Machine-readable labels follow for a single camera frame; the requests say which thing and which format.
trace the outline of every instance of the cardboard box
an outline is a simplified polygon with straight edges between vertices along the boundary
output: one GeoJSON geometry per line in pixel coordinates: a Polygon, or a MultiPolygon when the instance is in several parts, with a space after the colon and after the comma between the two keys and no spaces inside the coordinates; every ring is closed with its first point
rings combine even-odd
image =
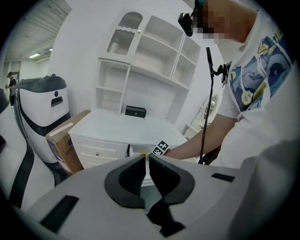
{"type": "Polygon", "coordinates": [[[78,159],[68,131],[89,113],[90,110],[85,110],[77,114],[46,135],[47,142],[58,162],[66,171],[73,174],[82,170],[83,166],[78,159]]]}

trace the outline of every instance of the ceiling light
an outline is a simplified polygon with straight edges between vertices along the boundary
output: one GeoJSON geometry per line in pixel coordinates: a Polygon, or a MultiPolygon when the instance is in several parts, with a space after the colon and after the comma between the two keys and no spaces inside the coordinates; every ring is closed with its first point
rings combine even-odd
{"type": "Polygon", "coordinates": [[[39,55],[40,55],[39,53],[36,53],[36,54],[30,56],[29,58],[35,58],[35,57],[37,57],[37,56],[39,56],[39,55]]]}

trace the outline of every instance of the black box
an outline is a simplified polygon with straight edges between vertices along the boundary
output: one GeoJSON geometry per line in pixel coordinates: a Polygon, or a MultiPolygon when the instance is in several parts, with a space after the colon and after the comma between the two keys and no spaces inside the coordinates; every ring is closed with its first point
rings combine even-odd
{"type": "Polygon", "coordinates": [[[125,115],[144,118],[146,117],[146,109],[141,107],[126,106],[125,115]]]}

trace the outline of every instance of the man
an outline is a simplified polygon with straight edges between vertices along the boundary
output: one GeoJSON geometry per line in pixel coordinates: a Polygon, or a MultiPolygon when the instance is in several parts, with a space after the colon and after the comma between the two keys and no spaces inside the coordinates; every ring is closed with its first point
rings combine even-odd
{"type": "MultiPolygon", "coordinates": [[[[210,165],[240,168],[244,159],[283,139],[266,107],[294,69],[293,56],[283,33],[263,10],[255,12],[231,0],[199,0],[199,4],[194,15],[198,29],[243,43],[229,69],[218,114],[207,126],[203,148],[205,154],[222,145],[210,165]]],[[[202,133],[166,156],[199,156],[202,133]]]]}
{"type": "Polygon", "coordinates": [[[15,103],[15,89],[14,86],[17,84],[16,80],[13,77],[13,73],[9,72],[7,77],[10,79],[9,85],[6,86],[6,88],[9,88],[9,101],[10,104],[13,106],[15,103]]]}

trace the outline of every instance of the white desk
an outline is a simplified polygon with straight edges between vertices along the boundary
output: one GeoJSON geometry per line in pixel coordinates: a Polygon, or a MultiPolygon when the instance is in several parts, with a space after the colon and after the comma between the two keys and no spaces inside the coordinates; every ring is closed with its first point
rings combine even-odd
{"type": "MultiPolygon", "coordinates": [[[[171,148],[183,144],[185,137],[167,120],[118,115],[107,110],[90,112],[70,131],[74,148],[84,168],[124,158],[128,144],[134,155],[150,153],[161,140],[171,148]]],[[[153,185],[146,163],[142,186],[153,185]]]]}

